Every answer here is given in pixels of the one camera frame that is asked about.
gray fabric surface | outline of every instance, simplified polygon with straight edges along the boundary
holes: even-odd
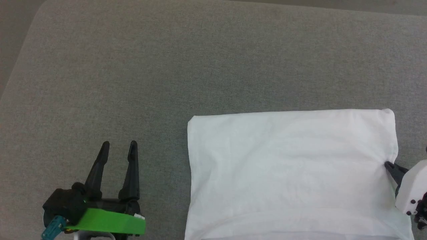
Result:
[[[193,115],[391,108],[398,162],[411,167],[426,158],[426,65],[425,17],[212,0],[48,1],[0,100],[0,235],[37,239],[43,202],[84,181],[105,140],[102,190],[115,197],[136,140],[141,239],[183,239]]]

green tape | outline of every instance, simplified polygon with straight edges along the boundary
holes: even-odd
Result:
[[[142,235],[145,233],[145,220],[128,214],[88,208],[77,225],[67,225],[67,228]]]

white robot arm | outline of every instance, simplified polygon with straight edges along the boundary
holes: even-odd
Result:
[[[418,162],[410,170],[391,162],[385,167],[397,184],[396,207],[402,213],[415,215],[418,229],[427,227],[427,160]]]

white fabric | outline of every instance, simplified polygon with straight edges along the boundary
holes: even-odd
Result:
[[[188,153],[186,240],[414,239],[383,166],[398,153],[389,109],[194,116]]]

teal connector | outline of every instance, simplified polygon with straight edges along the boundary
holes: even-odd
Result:
[[[54,240],[67,226],[65,218],[56,215],[41,234],[42,240]]]

